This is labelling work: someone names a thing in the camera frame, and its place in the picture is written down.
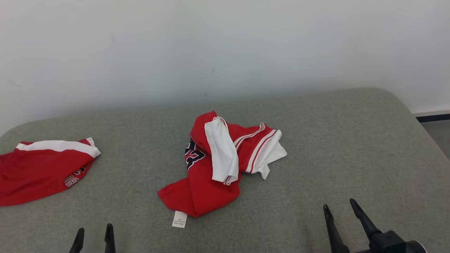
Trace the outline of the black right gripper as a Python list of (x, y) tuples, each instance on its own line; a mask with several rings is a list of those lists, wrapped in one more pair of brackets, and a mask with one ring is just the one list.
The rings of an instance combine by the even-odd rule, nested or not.
[[(355, 216), (360, 220), (365, 234), (370, 243), (372, 243), (372, 236), (374, 234), (381, 234), (381, 231), (373, 224), (367, 214), (363, 211), (357, 201), (350, 199), (350, 204), (355, 213)], [(344, 245), (338, 230), (334, 224), (333, 215), (328, 207), (328, 205), (323, 205), (323, 212), (325, 217), (325, 223), (328, 232), (328, 240), (330, 243), (331, 253), (350, 253), (349, 248)], [(360, 250), (355, 253), (371, 253), (370, 249)]]

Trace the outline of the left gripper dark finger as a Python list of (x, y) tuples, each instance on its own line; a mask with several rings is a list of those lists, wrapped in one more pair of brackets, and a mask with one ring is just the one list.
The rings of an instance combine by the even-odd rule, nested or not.
[(75, 236), (74, 242), (70, 248), (69, 253), (80, 253), (82, 251), (84, 244), (84, 237), (85, 237), (85, 229), (80, 228), (77, 232), (77, 235)]
[(104, 241), (105, 241), (105, 253), (116, 253), (114, 227), (111, 223), (107, 224)]

